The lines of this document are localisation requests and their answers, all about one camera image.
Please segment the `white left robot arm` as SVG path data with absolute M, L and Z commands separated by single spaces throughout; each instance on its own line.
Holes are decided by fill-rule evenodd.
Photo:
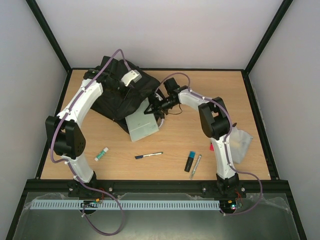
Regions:
M 94 72 L 94 77 L 82 81 L 74 97 L 57 116 L 48 116 L 45 120 L 51 161 L 54 164 L 64 162 L 73 179 L 81 184 L 90 183 L 94 176 L 84 153 L 86 139 L 81 126 L 94 102 L 103 94 L 106 78 L 103 71 Z

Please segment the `grey drawstring pouch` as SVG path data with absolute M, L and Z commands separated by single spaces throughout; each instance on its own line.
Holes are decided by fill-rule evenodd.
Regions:
M 232 131 L 229 135 L 229 144 L 232 161 L 234 163 L 242 163 L 248 152 L 252 140 L 253 136 L 242 129 L 238 129 L 237 123 L 234 123 L 232 125 Z

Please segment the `grey notebook with barcode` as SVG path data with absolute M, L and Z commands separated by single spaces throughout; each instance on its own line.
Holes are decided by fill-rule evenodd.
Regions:
M 125 118 L 132 142 L 139 141 L 159 131 L 155 115 L 144 113 L 148 106 L 149 100 L 146 98 L 134 113 Z

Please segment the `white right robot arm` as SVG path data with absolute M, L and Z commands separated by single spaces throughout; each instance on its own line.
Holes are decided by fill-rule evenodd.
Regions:
M 186 105 L 199 113 L 203 133 L 210 139 L 217 164 L 217 189 L 229 196 L 239 186 L 239 175 L 235 169 L 230 134 L 232 121 L 224 101 L 220 97 L 209 98 L 193 91 L 189 86 L 179 86 L 174 78 L 163 81 L 168 96 L 159 99 L 156 93 L 151 96 L 144 114 L 154 114 L 163 118 L 176 105 Z

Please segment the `blue whiteboard pen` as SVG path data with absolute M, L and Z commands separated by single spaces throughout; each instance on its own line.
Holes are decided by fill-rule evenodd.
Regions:
M 146 158 L 146 157 L 152 157 L 152 156 L 158 156 L 158 155 L 162 155 L 162 154 L 163 154 L 163 152 L 161 151 L 161 152 L 148 153 L 148 154 L 143 154 L 143 155 L 136 155 L 136 156 L 134 156 L 134 158 L 136 160 L 138 160 L 138 159 L 142 159 L 142 158 Z

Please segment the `black student bag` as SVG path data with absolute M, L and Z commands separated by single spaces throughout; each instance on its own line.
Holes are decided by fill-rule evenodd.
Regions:
M 129 130 L 125 117 L 133 114 L 141 103 L 160 86 L 159 80 L 142 71 L 130 61 L 127 63 L 132 70 L 137 70 L 142 78 L 131 83 L 128 86 L 130 90 L 126 94 L 114 91 L 114 81 L 121 81 L 128 69 L 123 60 L 113 59 L 96 80 L 101 83 L 103 93 L 91 106 L 93 111 L 117 123 L 126 133 Z

